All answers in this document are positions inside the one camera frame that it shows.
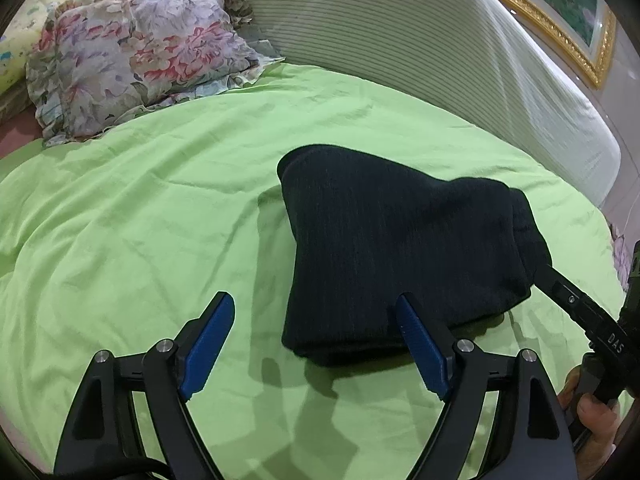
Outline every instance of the picture frame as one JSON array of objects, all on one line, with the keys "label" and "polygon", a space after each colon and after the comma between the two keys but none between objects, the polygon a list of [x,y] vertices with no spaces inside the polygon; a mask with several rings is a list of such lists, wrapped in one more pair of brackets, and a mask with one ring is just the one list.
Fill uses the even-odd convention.
[{"label": "picture frame", "polygon": [[542,32],[590,86],[603,85],[613,54],[616,18],[604,0],[500,0],[516,18]]}]

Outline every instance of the black sweater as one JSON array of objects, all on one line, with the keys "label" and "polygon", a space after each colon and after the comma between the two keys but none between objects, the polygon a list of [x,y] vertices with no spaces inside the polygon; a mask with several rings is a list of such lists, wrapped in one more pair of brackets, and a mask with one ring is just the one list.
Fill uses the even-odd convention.
[{"label": "black sweater", "polygon": [[282,342],[321,365],[402,351],[402,292],[453,327],[525,300],[551,264],[524,193],[495,180],[325,145],[287,153],[278,176],[297,245]]}]

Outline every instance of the metal screw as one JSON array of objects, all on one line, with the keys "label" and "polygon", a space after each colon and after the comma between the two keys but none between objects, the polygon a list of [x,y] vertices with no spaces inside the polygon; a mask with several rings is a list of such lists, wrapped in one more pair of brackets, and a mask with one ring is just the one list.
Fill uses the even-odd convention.
[{"label": "metal screw", "polygon": [[533,350],[529,350],[528,348],[525,348],[522,351],[522,358],[525,361],[528,361],[529,363],[533,363],[538,358],[538,354],[536,354]]},{"label": "metal screw", "polygon": [[100,350],[99,352],[96,352],[96,354],[94,356],[94,361],[97,362],[97,363],[103,363],[108,358],[109,358],[109,351],[108,350]]},{"label": "metal screw", "polygon": [[461,339],[460,341],[458,341],[458,349],[461,352],[464,353],[469,353],[471,352],[476,346],[469,341],[469,339]]},{"label": "metal screw", "polygon": [[170,339],[162,339],[162,341],[158,341],[158,343],[156,343],[156,350],[159,352],[168,352],[173,347],[174,342]]}]

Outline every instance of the gold picture frame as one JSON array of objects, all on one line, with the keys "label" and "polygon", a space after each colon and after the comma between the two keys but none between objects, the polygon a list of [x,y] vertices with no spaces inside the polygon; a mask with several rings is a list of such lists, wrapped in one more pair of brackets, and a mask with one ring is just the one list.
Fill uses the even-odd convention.
[{"label": "gold picture frame", "polygon": [[563,59],[571,62],[588,84],[596,89],[601,88],[609,72],[616,35],[615,15],[603,0],[598,0],[598,8],[602,6],[602,10],[598,12],[599,18],[594,24],[592,45],[587,45],[576,34],[572,34],[568,23],[543,0],[500,1],[541,31],[550,40],[547,44],[556,52],[559,51]]}]

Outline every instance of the finger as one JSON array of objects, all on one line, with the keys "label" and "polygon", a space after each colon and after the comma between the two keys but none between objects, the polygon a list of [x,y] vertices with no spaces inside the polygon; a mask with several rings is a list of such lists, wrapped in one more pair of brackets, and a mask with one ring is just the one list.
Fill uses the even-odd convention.
[{"label": "finger", "polygon": [[591,431],[592,440],[610,444],[620,425],[620,407],[614,410],[591,394],[584,394],[578,402],[578,418]]},{"label": "finger", "polygon": [[578,385],[578,380],[580,379],[580,367],[577,366],[573,368],[566,376],[564,387],[558,394],[558,402],[560,402],[560,406],[563,410],[567,408],[569,403],[571,402],[571,398],[574,396],[574,390]]},{"label": "finger", "polygon": [[580,398],[577,411],[581,423],[591,431],[591,437],[576,457],[578,477],[585,479],[594,475],[609,458],[620,417],[616,409],[611,410],[591,394]]}]

